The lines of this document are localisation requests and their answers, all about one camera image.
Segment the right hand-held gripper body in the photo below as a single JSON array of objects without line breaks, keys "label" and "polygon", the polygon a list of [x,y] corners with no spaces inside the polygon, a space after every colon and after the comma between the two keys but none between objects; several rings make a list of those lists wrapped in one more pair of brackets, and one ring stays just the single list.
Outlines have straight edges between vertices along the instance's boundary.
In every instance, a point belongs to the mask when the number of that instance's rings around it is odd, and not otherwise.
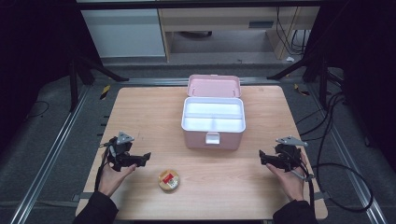
[{"label": "right hand-held gripper body", "polygon": [[291,135],[277,138],[276,142],[275,151],[278,161],[275,167],[283,169],[285,172],[299,167],[302,162],[301,147],[307,147],[308,143]]}]

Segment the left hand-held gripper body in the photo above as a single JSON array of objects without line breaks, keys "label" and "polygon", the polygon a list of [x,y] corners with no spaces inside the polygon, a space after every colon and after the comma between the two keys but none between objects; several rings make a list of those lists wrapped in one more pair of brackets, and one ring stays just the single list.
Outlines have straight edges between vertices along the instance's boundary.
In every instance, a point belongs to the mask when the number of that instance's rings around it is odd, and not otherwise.
[{"label": "left hand-held gripper body", "polygon": [[138,157],[129,154],[133,141],[131,135],[119,132],[106,143],[107,161],[113,164],[113,170],[119,172],[122,167],[139,165]]}]

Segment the round yellow tin red label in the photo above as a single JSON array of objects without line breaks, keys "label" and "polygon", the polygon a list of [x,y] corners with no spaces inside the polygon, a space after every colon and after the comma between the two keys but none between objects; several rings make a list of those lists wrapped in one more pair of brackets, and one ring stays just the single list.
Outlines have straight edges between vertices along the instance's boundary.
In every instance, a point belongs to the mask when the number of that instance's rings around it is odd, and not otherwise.
[{"label": "round yellow tin red label", "polygon": [[165,170],[158,177],[159,187],[165,192],[171,192],[178,188],[180,184],[179,175],[174,170]]}]

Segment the white tray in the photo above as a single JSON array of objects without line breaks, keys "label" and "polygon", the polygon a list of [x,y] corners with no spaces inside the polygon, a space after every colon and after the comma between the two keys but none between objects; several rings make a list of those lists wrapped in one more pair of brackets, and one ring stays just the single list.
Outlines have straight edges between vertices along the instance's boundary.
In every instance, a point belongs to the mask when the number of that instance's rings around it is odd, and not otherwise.
[{"label": "white tray", "polygon": [[246,129],[244,103],[239,98],[188,97],[181,127],[188,132],[242,133]]}]

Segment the pink storage box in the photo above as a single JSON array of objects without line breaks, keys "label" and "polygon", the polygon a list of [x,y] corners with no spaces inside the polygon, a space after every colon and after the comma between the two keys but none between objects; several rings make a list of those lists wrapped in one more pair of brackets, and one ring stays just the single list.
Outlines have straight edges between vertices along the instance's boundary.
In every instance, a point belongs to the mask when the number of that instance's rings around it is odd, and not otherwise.
[{"label": "pink storage box", "polygon": [[[240,79],[236,76],[191,75],[189,77],[187,94],[188,97],[240,99]],[[187,148],[230,150],[239,148],[244,133],[188,132],[184,130],[183,132]]]}]

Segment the person's right hand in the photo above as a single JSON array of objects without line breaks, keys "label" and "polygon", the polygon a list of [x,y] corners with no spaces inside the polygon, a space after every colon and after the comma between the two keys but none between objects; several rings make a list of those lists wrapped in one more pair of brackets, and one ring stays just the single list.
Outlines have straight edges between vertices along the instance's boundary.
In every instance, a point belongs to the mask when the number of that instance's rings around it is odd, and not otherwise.
[{"label": "person's right hand", "polygon": [[304,200],[305,173],[301,167],[297,167],[290,172],[284,172],[270,163],[267,163],[266,167],[276,176],[290,202]]}]

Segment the person's left hand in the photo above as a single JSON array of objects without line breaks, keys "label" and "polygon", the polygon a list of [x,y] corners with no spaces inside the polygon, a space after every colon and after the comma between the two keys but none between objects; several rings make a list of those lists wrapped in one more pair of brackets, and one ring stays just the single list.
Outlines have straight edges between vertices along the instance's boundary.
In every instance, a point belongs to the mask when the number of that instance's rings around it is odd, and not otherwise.
[{"label": "person's left hand", "polygon": [[120,187],[123,180],[130,175],[136,169],[136,165],[133,164],[129,167],[123,167],[119,172],[112,169],[108,161],[105,161],[105,165],[102,170],[98,191],[111,197],[114,192]]}]

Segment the yellow black tape strip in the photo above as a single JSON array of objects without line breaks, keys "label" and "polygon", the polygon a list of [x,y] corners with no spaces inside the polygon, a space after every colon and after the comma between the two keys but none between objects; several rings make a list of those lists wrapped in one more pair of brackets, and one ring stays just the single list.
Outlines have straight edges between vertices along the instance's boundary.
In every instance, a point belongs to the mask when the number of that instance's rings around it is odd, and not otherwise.
[{"label": "yellow black tape strip", "polygon": [[101,93],[101,95],[100,95],[100,100],[104,100],[104,99],[106,99],[106,96],[107,96],[107,94],[108,94],[108,92],[109,92],[109,90],[110,90],[110,85],[106,85],[106,86],[104,86],[104,88],[103,88],[103,90],[102,90],[102,93]]},{"label": "yellow black tape strip", "polygon": [[298,93],[300,93],[300,94],[303,95],[303,96],[309,96],[309,95],[310,95],[309,91],[301,90],[300,87],[299,87],[299,85],[297,85],[297,84],[293,84],[293,88],[294,88]]}]

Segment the black metal stand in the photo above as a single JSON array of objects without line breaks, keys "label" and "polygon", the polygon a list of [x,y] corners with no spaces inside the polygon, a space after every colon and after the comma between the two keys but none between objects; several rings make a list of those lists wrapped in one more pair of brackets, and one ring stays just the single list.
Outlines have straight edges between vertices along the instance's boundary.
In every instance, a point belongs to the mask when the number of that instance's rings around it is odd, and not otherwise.
[{"label": "black metal stand", "polygon": [[75,57],[68,65],[71,94],[70,111],[74,111],[78,106],[78,77],[80,77],[84,85],[91,85],[94,81],[93,74],[90,72],[91,69],[94,69],[117,82],[128,81],[128,78],[118,76],[107,68],[104,68],[99,63],[95,63],[86,57]]},{"label": "black metal stand", "polygon": [[318,100],[320,105],[327,110],[327,81],[328,81],[328,63],[327,58],[323,55],[311,53],[304,56],[299,62],[292,64],[281,72],[268,77],[270,80],[280,80],[289,73],[305,66],[303,80],[305,82],[312,82],[316,77],[319,77],[319,92]]}]

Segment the white cabinet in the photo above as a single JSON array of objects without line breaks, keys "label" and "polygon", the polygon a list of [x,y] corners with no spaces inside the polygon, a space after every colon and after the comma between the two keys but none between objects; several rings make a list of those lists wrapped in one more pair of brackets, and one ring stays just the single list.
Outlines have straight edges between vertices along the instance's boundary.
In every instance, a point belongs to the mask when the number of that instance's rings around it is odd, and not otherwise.
[{"label": "white cabinet", "polygon": [[83,10],[101,58],[164,57],[156,9]]}]

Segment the wooden desk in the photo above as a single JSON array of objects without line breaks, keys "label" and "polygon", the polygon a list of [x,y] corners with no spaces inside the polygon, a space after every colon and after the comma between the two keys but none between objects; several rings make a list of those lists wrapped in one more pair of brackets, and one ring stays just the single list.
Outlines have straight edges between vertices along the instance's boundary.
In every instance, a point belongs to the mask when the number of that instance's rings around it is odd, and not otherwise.
[{"label": "wooden desk", "polygon": [[163,34],[221,30],[265,30],[282,60],[296,30],[311,30],[319,7],[236,7],[159,9]]}]

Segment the aluminium floor rail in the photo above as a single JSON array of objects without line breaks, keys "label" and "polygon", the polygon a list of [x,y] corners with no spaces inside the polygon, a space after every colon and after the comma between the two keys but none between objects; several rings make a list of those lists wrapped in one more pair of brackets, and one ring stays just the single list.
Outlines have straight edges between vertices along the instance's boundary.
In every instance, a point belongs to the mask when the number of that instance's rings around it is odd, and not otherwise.
[{"label": "aluminium floor rail", "polygon": [[64,147],[64,143],[66,142],[68,135],[70,134],[78,118],[78,115],[80,114],[80,111],[86,102],[87,95],[90,89],[90,86],[82,87],[81,93],[78,95],[78,102],[76,107],[66,117],[66,120],[61,130],[58,132],[53,144],[51,145],[49,153],[42,162],[40,169],[38,170],[30,188],[27,190],[24,197],[19,202],[9,224],[24,224],[29,217],[37,201],[37,198],[45,183],[47,182],[50,172]]},{"label": "aluminium floor rail", "polygon": [[[318,92],[319,89],[314,87],[312,84],[307,85],[308,90],[311,92],[312,97],[316,106],[318,107],[318,111],[320,115],[323,117],[323,121],[326,123],[326,128],[324,130],[324,134],[321,136],[320,145],[317,155],[317,164],[315,165],[315,169],[317,173],[319,173],[320,167],[338,167],[346,172],[349,181],[351,182],[353,189],[355,190],[360,202],[361,207],[358,208],[349,208],[346,205],[342,205],[339,202],[335,201],[333,198],[328,197],[328,201],[332,202],[337,207],[348,211],[350,213],[362,214],[365,213],[369,218],[371,224],[389,224],[387,221],[382,209],[380,208],[375,195],[373,193],[372,188],[361,174],[361,170],[358,167],[357,163],[352,159],[344,140],[341,138],[340,133],[336,129],[335,125],[332,122],[332,110],[331,107],[337,105],[337,96],[331,97],[331,102],[327,102],[328,109],[325,110],[318,100]],[[324,142],[326,138],[329,137],[332,140],[332,143],[335,146],[335,151],[339,154],[340,163],[334,162],[323,162],[320,163],[321,152],[323,149]]]}]

